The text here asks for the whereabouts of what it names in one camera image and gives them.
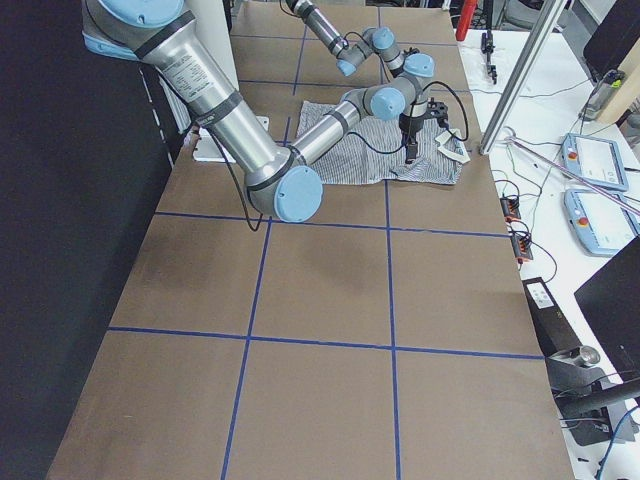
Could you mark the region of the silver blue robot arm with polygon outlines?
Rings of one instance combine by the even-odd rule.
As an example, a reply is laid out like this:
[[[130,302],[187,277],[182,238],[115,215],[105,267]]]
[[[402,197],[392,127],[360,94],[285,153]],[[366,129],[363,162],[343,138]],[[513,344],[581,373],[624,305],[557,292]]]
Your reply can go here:
[[[354,32],[356,40],[340,33],[313,1],[280,1],[285,14],[300,19],[336,59],[336,67],[346,77],[353,75],[372,55],[376,55],[393,78],[401,74],[431,79],[435,60],[417,49],[402,51],[388,27],[369,27]]]
[[[447,127],[444,103],[428,96],[434,60],[417,50],[401,51],[388,28],[369,28],[354,45],[311,1],[290,1],[301,20],[353,74],[377,55],[392,80],[347,92],[341,101],[289,146],[278,145],[197,35],[201,17],[185,1],[84,1],[83,37],[88,50],[155,67],[197,125],[229,153],[244,172],[242,201],[285,222],[304,222],[319,209],[320,176],[312,164],[363,119],[397,120],[401,146],[414,159],[416,136],[426,119]]]

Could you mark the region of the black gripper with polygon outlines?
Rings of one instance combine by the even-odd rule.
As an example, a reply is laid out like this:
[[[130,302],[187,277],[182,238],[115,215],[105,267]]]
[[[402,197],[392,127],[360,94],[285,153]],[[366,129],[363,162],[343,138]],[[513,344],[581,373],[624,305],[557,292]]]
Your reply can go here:
[[[448,128],[448,107],[444,102],[431,98],[422,103],[414,103],[399,116],[401,131],[420,131],[426,120],[435,120],[440,128]],[[417,144],[408,142],[405,146],[405,164],[411,165],[417,157]]]

